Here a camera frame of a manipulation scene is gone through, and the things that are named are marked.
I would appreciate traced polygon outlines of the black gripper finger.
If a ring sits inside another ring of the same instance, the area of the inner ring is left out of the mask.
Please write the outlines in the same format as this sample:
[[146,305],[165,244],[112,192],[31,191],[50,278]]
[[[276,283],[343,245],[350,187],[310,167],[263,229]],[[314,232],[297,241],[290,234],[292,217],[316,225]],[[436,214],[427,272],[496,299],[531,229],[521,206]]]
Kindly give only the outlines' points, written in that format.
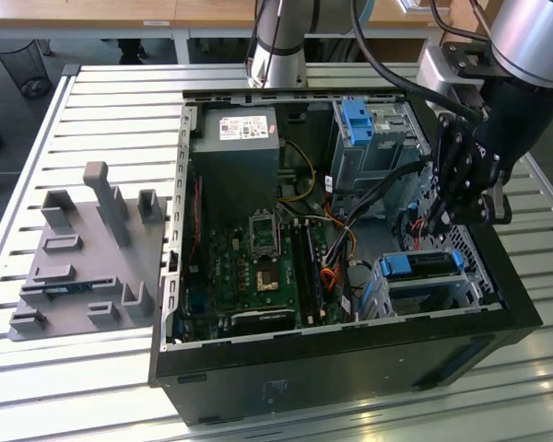
[[508,196],[498,185],[470,202],[455,203],[446,212],[451,223],[456,225],[508,225],[512,221]]
[[443,234],[454,221],[455,208],[465,194],[465,177],[471,169],[469,125],[463,117],[441,113],[437,144],[432,150],[436,197],[427,212],[427,232]]

